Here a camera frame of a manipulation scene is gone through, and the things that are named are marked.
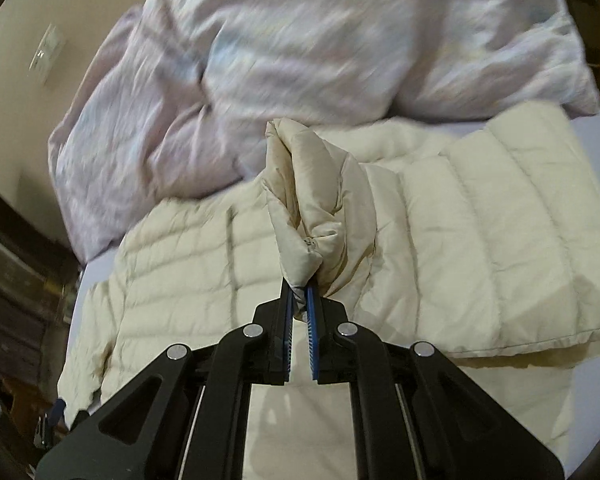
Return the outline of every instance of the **beige fabric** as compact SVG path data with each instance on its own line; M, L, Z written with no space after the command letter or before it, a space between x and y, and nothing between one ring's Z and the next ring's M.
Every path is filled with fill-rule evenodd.
M126 236L58 384L69 423L168 345L250 322L280 293L280 262L295 286L317 270L394 344L473 358L600 340L600 185L560 108L521 105L461 140L405 120L319 133L273 121L258 179L163 202ZM253 390L245 478L354 478L347 388L311 382L294 329L291 384ZM582 356L559 352L559 366L547 352L462 364L564 458Z

